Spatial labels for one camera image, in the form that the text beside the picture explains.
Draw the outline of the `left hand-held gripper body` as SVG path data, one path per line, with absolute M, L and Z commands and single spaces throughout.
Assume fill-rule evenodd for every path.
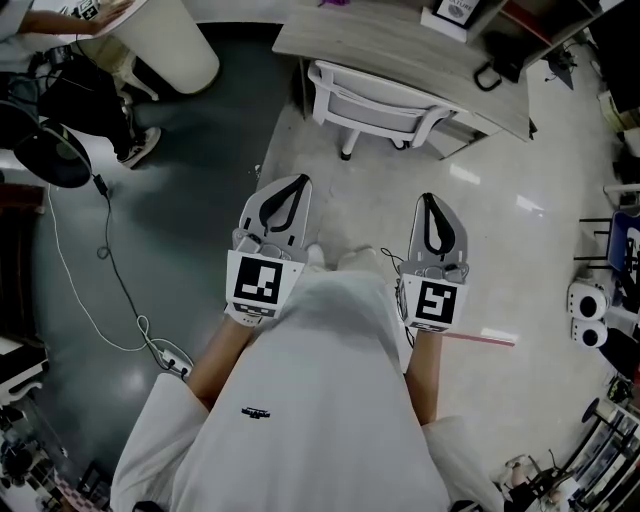
M 225 313 L 244 327 L 277 319 L 303 273 L 306 257 L 242 228 L 227 253 Z

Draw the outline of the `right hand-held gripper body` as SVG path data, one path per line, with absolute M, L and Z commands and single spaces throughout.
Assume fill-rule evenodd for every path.
M 402 262 L 396 301 L 404 325 L 436 333 L 456 326 L 468 295 L 468 273 L 467 262 Z

